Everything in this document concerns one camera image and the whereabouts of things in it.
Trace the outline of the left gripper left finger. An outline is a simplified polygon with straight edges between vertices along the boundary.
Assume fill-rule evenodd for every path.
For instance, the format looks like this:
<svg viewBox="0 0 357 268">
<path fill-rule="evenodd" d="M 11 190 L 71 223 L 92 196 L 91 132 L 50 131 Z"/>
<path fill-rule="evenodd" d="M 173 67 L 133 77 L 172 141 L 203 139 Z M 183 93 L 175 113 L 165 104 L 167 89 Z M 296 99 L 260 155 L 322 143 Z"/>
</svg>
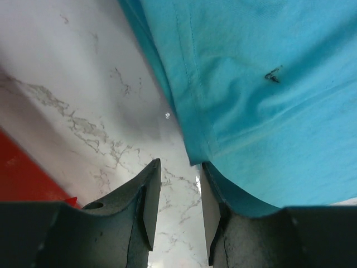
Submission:
<svg viewBox="0 0 357 268">
<path fill-rule="evenodd" d="M 153 250 L 161 162 L 82 209 L 1 203 L 2 267 L 146 267 Z"/>
</svg>

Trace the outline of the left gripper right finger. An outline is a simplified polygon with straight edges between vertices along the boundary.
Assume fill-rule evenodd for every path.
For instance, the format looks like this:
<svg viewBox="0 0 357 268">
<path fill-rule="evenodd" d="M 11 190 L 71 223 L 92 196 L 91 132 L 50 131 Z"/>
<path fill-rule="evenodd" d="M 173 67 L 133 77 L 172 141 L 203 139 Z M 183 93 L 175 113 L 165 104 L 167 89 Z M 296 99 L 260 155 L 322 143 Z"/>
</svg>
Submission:
<svg viewBox="0 0 357 268">
<path fill-rule="evenodd" d="M 201 166 L 208 263 L 212 267 L 355 267 L 355 206 L 277 208 Z"/>
</svg>

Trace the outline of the teal t shirt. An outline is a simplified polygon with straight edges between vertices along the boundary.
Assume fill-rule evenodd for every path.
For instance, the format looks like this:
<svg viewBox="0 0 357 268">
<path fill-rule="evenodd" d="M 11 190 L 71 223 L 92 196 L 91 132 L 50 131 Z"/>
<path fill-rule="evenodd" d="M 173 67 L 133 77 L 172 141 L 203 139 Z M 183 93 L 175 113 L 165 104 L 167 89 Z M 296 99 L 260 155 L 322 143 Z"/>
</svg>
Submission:
<svg viewBox="0 0 357 268">
<path fill-rule="evenodd" d="M 121 1 L 192 165 L 240 214 L 356 197 L 355 1 Z"/>
</svg>

